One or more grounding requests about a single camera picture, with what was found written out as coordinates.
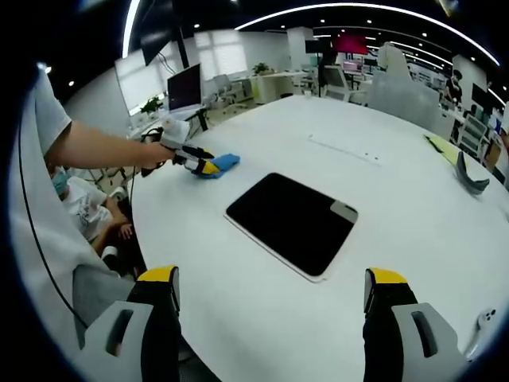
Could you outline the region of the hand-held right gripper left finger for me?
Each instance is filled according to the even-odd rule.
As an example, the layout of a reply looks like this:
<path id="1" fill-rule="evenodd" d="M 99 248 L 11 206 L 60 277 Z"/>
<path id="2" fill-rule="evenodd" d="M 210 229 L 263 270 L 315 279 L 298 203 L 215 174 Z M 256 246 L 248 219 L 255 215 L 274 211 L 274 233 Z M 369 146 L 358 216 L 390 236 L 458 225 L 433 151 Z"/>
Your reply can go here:
<path id="1" fill-rule="evenodd" d="M 139 276 L 84 333 L 80 373 L 86 381 L 178 381 L 181 337 L 179 268 Z"/>

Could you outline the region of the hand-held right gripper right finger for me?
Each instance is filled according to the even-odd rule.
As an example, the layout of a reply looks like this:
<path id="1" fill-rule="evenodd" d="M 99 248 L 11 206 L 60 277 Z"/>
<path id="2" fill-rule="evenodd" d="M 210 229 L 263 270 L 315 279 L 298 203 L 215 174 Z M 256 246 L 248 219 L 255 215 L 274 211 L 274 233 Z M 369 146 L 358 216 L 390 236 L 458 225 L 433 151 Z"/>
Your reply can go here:
<path id="1" fill-rule="evenodd" d="M 399 273 L 365 271 L 363 312 L 365 381 L 454 381 L 466 368 L 453 327 Z"/>

